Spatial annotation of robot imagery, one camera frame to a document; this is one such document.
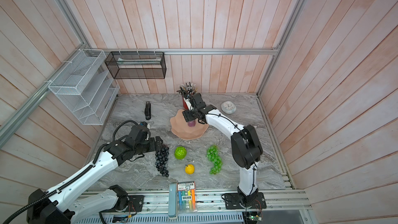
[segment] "white mesh basket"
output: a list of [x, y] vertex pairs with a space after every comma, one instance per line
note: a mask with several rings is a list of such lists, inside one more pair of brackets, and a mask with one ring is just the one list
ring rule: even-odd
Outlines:
[[50, 84], [50, 90], [82, 124], [103, 125], [119, 85], [108, 70], [99, 73], [102, 50], [81, 50]]
[[81, 50], [50, 83], [54, 94], [80, 95], [105, 60], [103, 50]]

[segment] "highlighter package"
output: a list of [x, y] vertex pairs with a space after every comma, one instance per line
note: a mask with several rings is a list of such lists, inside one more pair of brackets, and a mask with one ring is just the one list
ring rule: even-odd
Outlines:
[[177, 183], [178, 193], [178, 212], [196, 212], [196, 193], [195, 182], [181, 182]]

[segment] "purple object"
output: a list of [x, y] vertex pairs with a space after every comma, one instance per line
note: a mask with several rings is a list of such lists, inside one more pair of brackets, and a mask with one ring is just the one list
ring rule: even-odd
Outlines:
[[190, 121], [188, 122], [189, 127], [194, 127], [196, 125], [196, 121]]

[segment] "wooden wall panel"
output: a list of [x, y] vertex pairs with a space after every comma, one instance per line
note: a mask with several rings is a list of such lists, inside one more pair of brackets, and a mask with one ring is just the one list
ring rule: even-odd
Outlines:
[[[0, 125], [79, 46], [55, 0], [0, 0]], [[0, 151], [0, 220], [78, 171], [97, 135], [50, 94]]]
[[[67, 0], [93, 47], [274, 47], [297, 0]], [[256, 92], [268, 56], [171, 56], [165, 80], [123, 79], [122, 93]]]
[[395, 223], [398, 0], [308, 0], [261, 95], [319, 223]]

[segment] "clock face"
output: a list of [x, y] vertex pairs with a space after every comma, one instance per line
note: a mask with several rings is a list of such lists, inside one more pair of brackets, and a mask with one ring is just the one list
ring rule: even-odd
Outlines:
[[221, 108], [224, 112], [226, 113], [233, 113], [236, 110], [236, 106], [234, 103], [232, 103], [231, 101], [226, 101], [224, 103], [221, 104]]

